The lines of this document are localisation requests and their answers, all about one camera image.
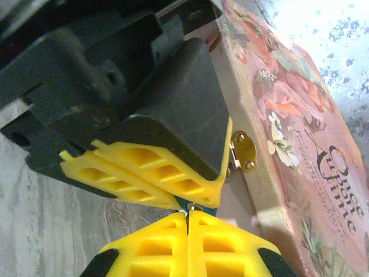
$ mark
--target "yellow clamp pad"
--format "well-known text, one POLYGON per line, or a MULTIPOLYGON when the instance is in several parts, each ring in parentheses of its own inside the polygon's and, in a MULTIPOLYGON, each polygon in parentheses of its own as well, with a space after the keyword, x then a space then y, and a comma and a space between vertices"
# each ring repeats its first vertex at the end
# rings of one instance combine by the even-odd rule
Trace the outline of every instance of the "yellow clamp pad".
POLYGON ((172 214, 106 245, 119 255, 107 277, 271 277, 258 254, 271 242, 201 211, 172 214))
POLYGON ((174 194, 217 208, 227 174, 231 135, 229 119, 221 174, 215 181, 206 180, 166 148, 123 142, 107 145, 94 140, 91 144, 97 149, 76 158, 63 151, 61 168, 68 178, 116 195, 118 200, 181 209, 174 194))

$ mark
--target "clamp jaw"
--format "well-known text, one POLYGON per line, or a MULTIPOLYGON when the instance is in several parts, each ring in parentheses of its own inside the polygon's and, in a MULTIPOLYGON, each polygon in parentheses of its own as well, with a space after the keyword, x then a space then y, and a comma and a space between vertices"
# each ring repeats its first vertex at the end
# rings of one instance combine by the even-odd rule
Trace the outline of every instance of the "clamp jaw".
POLYGON ((201 211, 106 245, 80 277, 296 277, 271 242, 201 211))
POLYGON ((21 98, 29 110, 2 134, 29 152, 32 170, 101 196, 218 207, 232 121, 205 42, 183 39, 216 7, 59 2, 5 24, 0 47, 13 49, 0 66, 0 107, 21 98))

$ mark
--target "metal hinge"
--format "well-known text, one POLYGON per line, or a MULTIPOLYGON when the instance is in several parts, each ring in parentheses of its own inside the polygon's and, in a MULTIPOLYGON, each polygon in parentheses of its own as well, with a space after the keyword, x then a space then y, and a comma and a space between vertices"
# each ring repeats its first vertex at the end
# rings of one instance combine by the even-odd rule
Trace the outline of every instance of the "metal hinge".
POLYGON ((257 165, 256 146, 244 131, 234 133, 229 146, 229 163, 234 169, 252 172, 257 165))

